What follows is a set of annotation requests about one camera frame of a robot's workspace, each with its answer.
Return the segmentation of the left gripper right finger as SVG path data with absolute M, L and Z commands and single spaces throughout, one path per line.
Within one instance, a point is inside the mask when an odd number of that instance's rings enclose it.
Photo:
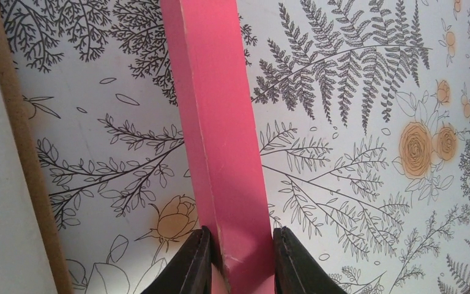
M 345 294 L 288 228 L 273 230 L 275 293 Z

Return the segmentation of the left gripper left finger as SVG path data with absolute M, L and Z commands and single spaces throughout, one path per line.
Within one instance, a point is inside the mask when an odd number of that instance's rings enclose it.
M 202 226 L 142 294 L 208 294 L 212 289 L 211 231 Z

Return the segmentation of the pink picture frame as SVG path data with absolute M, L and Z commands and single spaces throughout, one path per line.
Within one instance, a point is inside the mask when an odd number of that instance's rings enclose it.
M 162 1 L 198 217 L 231 293 L 274 293 L 274 251 L 236 1 Z

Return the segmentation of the floral patterned table mat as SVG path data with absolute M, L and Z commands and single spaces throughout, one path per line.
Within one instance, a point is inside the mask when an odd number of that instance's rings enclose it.
M 470 1 L 239 1 L 269 220 L 348 293 L 470 293 Z M 0 1 L 73 293 L 197 226 L 159 1 Z

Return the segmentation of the brown frame backing board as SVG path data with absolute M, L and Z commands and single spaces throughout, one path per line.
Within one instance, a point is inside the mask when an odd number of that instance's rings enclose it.
M 56 229 L 54 214 L 37 158 L 32 132 L 29 128 L 26 108 L 21 98 L 20 82 L 13 65 L 11 50 L 4 32 L 0 14 L 0 90 L 3 95 L 6 112 L 18 157 L 21 162 L 37 226 L 40 229 L 50 271 L 58 293 L 73 293 L 68 267 L 61 248 Z

